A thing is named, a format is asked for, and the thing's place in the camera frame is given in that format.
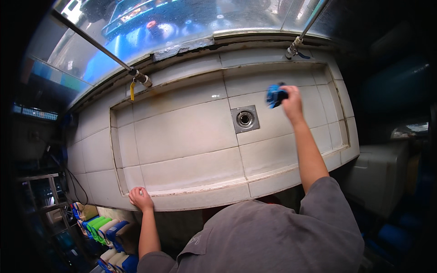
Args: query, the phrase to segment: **gray t-shirt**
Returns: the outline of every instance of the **gray t-shirt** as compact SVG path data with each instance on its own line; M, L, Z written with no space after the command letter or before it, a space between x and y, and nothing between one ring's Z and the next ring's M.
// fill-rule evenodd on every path
M300 214L257 200L226 207L209 219L174 261L144 255L137 272L357 272L364 241L335 179L318 179Z

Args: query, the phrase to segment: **stainless steel drain grate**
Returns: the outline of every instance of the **stainless steel drain grate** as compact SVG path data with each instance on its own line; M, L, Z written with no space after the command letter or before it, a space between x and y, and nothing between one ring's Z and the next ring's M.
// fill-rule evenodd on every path
M231 109L235 133L243 133L260 128L255 105Z

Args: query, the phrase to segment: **person's arm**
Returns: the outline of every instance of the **person's arm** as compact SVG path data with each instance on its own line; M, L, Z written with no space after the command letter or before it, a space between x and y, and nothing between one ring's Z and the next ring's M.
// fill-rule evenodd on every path
M141 233L139 236L138 256L161 251L160 239L156 230L153 201L143 187L135 187L129 192L129 201L142 211Z
M303 189L307 193L316 180L329 176L329 173L311 131L303 118L302 99L299 89L296 86L281 86L280 88L288 93L288 99L282 101L282 107L295 130L299 172Z

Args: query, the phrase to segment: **yellow valve handle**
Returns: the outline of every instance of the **yellow valve handle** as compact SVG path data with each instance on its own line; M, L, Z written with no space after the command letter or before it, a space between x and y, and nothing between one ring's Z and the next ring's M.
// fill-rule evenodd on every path
M134 87L135 87L135 82L131 83L131 100L134 100Z

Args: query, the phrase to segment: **person's hand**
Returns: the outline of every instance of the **person's hand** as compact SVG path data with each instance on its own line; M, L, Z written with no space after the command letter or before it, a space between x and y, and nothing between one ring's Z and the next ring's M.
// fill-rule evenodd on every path
M282 100L282 108L290 119L291 124L294 126L301 121L305 121L302 113L302 99L299 88L294 85L282 85L279 89L285 90L288 93L288 99Z
M141 211L152 210L153 201L144 187L135 187L129 192L129 201Z

